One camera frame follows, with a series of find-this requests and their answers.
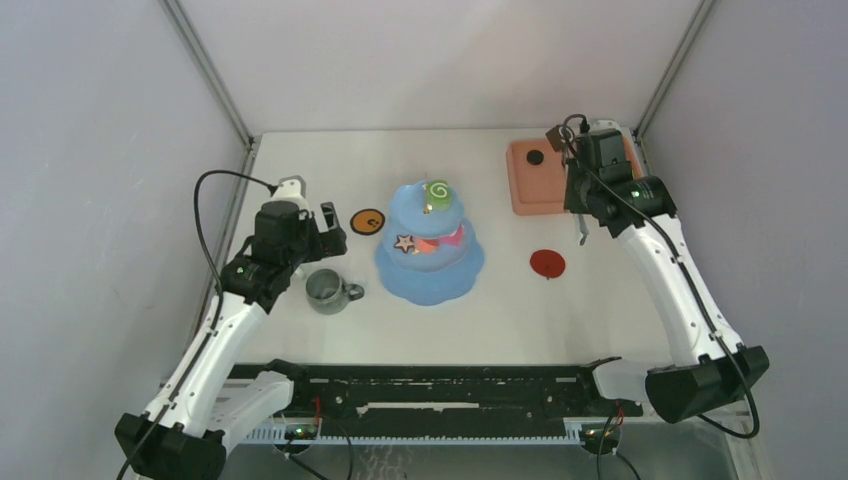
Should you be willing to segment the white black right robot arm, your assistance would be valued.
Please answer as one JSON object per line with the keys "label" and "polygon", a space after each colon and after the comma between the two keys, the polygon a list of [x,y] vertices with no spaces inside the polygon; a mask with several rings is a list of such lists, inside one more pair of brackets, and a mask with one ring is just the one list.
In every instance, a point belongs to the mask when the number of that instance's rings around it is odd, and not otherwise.
{"label": "white black right robot arm", "polygon": [[648,366],[614,358],[597,364],[579,388],[578,402],[592,416],[617,400],[649,405],[664,421],[678,423],[745,401],[758,432],[752,388],[770,366],[761,346],[748,346],[713,299],[688,251],[677,208],[663,181],[635,177],[616,129],[569,126],[551,131],[566,175],[564,206],[590,216],[630,256],[663,323],[671,362]]}

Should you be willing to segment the brown swirl roll cake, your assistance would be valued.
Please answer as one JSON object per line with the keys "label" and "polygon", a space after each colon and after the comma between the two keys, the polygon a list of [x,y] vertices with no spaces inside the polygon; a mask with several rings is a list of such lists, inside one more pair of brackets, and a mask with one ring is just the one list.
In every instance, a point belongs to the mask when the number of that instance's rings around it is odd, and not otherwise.
{"label": "brown swirl roll cake", "polygon": [[554,152],[563,153],[569,149],[571,130],[568,126],[555,125],[546,132],[545,136]]}

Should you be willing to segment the magenta swirl roll cake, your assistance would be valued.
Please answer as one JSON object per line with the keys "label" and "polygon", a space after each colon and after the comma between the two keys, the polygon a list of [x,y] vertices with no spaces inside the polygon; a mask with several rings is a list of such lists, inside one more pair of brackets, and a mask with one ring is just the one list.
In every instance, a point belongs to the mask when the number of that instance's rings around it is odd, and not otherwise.
{"label": "magenta swirl roll cake", "polygon": [[463,238],[464,226],[460,224],[453,233],[440,237],[439,243],[441,246],[459,247],[462,245]]}

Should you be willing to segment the white star cookie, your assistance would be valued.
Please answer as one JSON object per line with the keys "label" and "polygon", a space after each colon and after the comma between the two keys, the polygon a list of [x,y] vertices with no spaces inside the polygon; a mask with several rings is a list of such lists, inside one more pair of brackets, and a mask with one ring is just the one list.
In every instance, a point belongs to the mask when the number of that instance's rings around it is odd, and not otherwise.
{"label": "white star cookie", "polygon": [[397,235],[393,247],[403,254],[415,250],[415,238],[413,235]]}

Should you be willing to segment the pink cake slice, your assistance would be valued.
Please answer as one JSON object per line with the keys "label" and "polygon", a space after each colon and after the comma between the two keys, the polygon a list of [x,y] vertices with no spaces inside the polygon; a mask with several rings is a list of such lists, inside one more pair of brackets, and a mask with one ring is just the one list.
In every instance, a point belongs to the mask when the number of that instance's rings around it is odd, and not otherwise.
{"label": "pink cake slice", "polygon": [[438,250],[440,241],[438,239],[414,237],[413,246],[415,254],[432,254]]}

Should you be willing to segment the blue three-tier cake stand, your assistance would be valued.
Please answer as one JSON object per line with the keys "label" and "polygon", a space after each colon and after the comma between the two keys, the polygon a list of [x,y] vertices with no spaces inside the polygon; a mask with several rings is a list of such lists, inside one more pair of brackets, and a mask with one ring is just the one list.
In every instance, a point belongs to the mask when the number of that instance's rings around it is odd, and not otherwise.
{"label": "blue three-tier cake stand", "polygon": [[[485,254],[465,205],[453,187],[452,204],[445,211],[425,206],[427,181],[399,187],[388,205],[382,238],[375,250],[375,264],[383,287],[415,305],[434,306],[471,291],[481,272]],[[432,254],[403,254],[393,247],[397,235],[438,239],[464,226],[459,247],[439,246]]]}

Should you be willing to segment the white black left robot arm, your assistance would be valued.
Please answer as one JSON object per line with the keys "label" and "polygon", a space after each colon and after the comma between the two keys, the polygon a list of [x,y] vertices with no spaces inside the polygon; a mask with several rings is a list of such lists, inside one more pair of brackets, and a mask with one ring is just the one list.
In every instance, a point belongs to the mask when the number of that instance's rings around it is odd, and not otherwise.
{"label": "white black left robot arm", "polygon": [[216,399],[247,338],[271,313],[303,264],[346,253],[346,234],[333,203],[314,214],[292,200],[272,200],[255,215],[254,232],[221,270],[210,312],[171,378],[140,415],[125,413],[115,437],[125,454],[122,478],[133,471],[149,479],[216,479],[228,451],[264,416],[290,417],[311,407],[311,388],[281,373],[261,374],[251,399],[235,401],[221,425]]}

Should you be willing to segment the green swirl roll cake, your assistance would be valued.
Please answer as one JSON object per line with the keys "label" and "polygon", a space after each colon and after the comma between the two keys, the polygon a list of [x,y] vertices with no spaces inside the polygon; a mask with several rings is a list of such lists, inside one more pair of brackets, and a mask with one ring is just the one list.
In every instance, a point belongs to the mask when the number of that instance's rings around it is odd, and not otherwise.
{"label": "green swirl roll cake", "polygon": [[431,180],[424,185],[425,206],[428,211],[445,211],[452,204],[452,189],[445,180]]}

